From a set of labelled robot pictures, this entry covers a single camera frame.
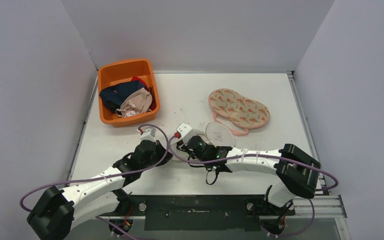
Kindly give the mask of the white mesh laundry bag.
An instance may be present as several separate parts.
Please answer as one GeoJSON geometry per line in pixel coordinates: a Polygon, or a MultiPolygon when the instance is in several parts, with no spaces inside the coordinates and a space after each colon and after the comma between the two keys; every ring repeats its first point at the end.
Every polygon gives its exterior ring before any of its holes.
{"type": "MultiPolygon", "coordinates": [[[[199,129],[193,128],[195,131],[196,136],[201,136],[201,138],[206,142],[210,143],[214,146],[227,146],[227,147],[235,147],[235,137],[231,133],[231,131],[224,125],[216,122],[210,122],[206,125],[205,130],[201,131],[199,129]]],[[[170,145],[172,147],[176,147],[177,149],[177,143],[180,139],[178,139],[175,136],[174,133],[174,143],[171,143],[170,145]]]]}

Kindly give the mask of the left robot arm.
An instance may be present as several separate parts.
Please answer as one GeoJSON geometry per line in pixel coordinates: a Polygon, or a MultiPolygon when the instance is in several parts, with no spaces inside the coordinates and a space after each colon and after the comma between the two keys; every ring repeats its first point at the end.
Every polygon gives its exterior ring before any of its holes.
{"type": "Polygon", "coordinates": [[[26,221],[41,240],[63,240],[72,229],[97,216],[124,215],[130,200],[123,187],[138,180],[142,170],[162,166],[172,157],[158,140],[142,140],[133,152],[86,182],[46,189],[26,221]]]}

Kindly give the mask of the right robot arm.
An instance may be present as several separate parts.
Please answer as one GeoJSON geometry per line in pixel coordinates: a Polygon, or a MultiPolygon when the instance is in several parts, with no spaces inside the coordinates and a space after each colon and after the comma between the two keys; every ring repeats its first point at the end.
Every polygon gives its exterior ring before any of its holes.
{"type": "Polygon", "coordinates": [[[187,143],[180,140],[175,146],[188,154],[190,166],[205,167],[216,175],[255,172],[277,176],[278,182],[267,188],[262,201],[264,211],[270,215],[295,197],[314,198],[317,191],[320,163],[291,143],[276,150],[256,151],[214,146],[195,135],[187,143]]]}

